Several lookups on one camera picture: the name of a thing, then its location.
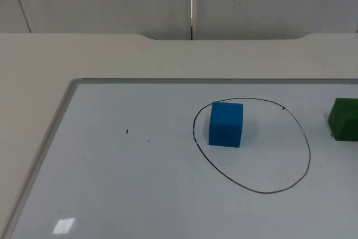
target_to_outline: white surface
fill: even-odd
[[[190,39],[190,0],[21,0],[32,32]]]
[[[358,30],[358,0],[194,0],[194,39],[291,39]]]
[[[28,31],[19,1],[0,0],[0,32],[27,33]]]
[[[0,34],[0,230],[74,78],[358,78],[358,35],[156,41],[139,35]]]
[[[312,163],[294,188],[249,192],[199,152],[194,116],[237,95],[279,102],[300,121]],[[354,238],[357,143],[336,142],[327,116],[336,97],[357,96],[358,85],[343,84],[80,85],[12,238],[56,238],[54,226],[69,218],[76,223],[63,238]],[[241,148],[206,145],[208,109],[196,128],[203,149],[248,185],[292,183],[308,159],[300,129],[276,105],[243,104]]]

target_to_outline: whiteboard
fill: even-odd
[[[356,81],[83,80],[70,97],[11,238],[358,234],[358,144],[335,141],[327,124],[336,97],[358,97]],[[197,148],[195,115],[231,97],[278,102],[300,122],[312,159],[292,189],[241,188]],[[233,101],[244,105],[241,147],[208,145],[209,106],[196,121],[202,150],[251,188],[292,184],[309,157],[295,120],[275,104]]]

